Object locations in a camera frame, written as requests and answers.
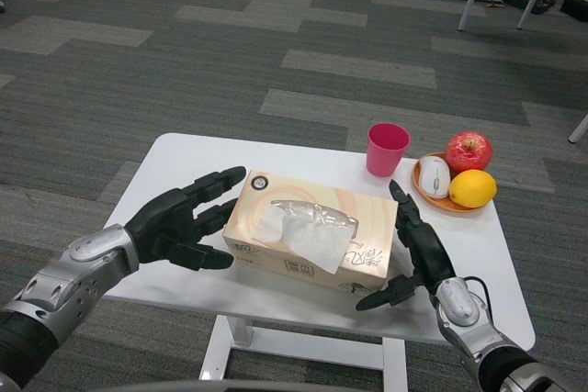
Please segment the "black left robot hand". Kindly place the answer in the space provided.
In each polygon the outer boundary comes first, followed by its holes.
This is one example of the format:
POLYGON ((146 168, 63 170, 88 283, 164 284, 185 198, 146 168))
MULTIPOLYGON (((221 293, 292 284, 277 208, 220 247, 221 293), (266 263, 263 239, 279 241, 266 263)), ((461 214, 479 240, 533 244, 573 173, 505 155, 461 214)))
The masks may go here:
POLYGON ((199 241, 222 230, 237 201, 232 199, 193 215, 198 205, 211 202, 239 184, 246 175, 242 166, 200 177, 192 185, 171 189, 144 205, 126 223, 140 263, 168 261, 189 270, 222 270, 233 256, 199 241))

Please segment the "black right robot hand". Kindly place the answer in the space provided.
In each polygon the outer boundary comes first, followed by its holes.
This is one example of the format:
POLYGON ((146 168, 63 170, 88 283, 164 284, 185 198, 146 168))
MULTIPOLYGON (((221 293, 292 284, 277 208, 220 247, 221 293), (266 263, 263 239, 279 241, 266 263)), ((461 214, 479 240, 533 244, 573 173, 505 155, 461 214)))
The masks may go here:
POLYGON ((433 227, 421 219, 412 196, 406 194, 395 180, 390 180, 389 190, 398 203, 395 228, 401 244, 409 250, 413 274, 392 278, 384 289, 361 299, 356 304, 356 311, 386 304, 394 307, 412 297, 419 286, 424 286, 433 295, 441 282, 456 276, 444 245, 433 227))

